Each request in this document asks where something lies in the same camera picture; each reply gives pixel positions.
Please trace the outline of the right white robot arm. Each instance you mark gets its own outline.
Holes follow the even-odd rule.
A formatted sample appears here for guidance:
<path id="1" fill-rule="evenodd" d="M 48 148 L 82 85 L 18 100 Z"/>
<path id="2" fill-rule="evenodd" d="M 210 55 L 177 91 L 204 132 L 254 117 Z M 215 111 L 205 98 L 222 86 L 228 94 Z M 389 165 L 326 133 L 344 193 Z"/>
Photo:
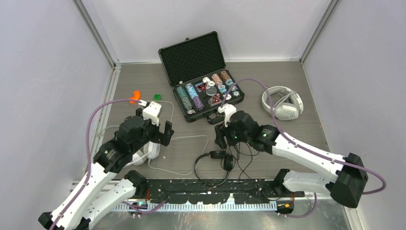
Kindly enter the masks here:
<path id="1" fill-rule="evenodd" d="M 359 205 L 368 175 L 360 156 L 347 157 L 322 151 L 303 143 L 272 125 L 259 125 L 244 111 L 226 104 L 218 109 L 224 116 L 222 124 L 215 127 L 215 143 L 220 148 L 248 144 L 258 152 L 290 159 L 311 170 L 299 173 L 281 169 L 274 179 L 273 190 L 278 196 L 304 191 L 329 195 L 337 203 L 356 208 Z"/>

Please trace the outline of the black on-ear headphones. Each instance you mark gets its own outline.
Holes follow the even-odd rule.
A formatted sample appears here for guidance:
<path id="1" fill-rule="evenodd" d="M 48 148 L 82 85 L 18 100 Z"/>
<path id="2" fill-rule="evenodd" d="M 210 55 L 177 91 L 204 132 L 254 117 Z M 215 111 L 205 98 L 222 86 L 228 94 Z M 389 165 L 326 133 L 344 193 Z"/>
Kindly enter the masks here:
<path id="1" fill-rule="evenodd" d="M 230 153 L 226 152 L 225 150 L 213 150 L 213 151 L 201 154 L 200 156 L 198 156 L 196 158 L 196 160 L 194 162 L 194 165 L 193 165 L 194 175 L 204 185 L 207 185 L 209 187 L 219 187 L 228 180 L 231 171 L 234 169 L 235 165 L 237 165 L 238 168 L 241 170 L 238 180 L 241 179 L 242 174 L 244 174 L 246 177 L 248 177 L 250 179 L 251 177 L 246 173 L 246 169 L 248 168 L 248 166 L 250 166 L 252 164 L 254 157 L 259 155 L 259 151 L 257 151 L 256 154 L 254 154 L 251 149 L 251 146 L 248 143 L 245 143 L 245 145 L 248 147 L 249 154 L 242 153 L 240 150 L 240 145 L 238 145 L 237 147 L 234 147 L 235 151 L 237 152 L 236 156 L 234 156 L 231 152 Z M 240 155 L 247 155 L 250 157 L 249 163 L 244 168 L 242 168 L 239 165 Z M 226 171 L 226 175 L 221 182 L 218 182 L 218 183 L 208 182 L 208 181 L 201 179 L 200 176 L 198 175 L 198 173 L 196 171 L 197 166 L 198 166 L 200 160 L 205 157 L 210 157 L 211 159 L 221 161 L 221 168 Z"/>

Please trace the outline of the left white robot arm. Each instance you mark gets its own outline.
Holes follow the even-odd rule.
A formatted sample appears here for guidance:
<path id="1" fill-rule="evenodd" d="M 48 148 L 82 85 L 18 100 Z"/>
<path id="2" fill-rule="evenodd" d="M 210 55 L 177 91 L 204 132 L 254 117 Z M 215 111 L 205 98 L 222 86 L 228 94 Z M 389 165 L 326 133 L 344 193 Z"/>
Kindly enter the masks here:
<path id="1" fill-rule="evenodd" d="M 149 103 L 127 117 L 114 134 L 102 144 L 90 168 L 66 200 L 54 211 L 38 218 L 46 230 L 91 230 L 114 207 L 131 196 L 142 198 L 147 192 L 147 180 L 131 170 L 118 185 L 100 196 L 100 191 L 147 143 L 167 146 L 174 133 L 166 121 L 164 132 L 159 131 L 161 105 Z"/>

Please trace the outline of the large white gaming headphones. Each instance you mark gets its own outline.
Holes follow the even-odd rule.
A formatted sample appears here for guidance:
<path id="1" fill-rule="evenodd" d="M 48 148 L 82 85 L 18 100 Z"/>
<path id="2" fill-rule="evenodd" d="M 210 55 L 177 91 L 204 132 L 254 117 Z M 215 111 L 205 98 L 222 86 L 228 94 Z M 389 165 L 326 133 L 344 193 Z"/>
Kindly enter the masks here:
<path id="1" fill-rule="evenodd" d="M 261 98 L 263 109 L 267 113 L 271 113 L 271 107 L 267 103 L 269 95 L 278 94 L 281 99 L 278 100 L 272 107 L 273 114 L 279 120 L 294 120 L 304 111 L 304 104 L 299 94 L 285 86 L 273 86 L 268 88 Z"/>

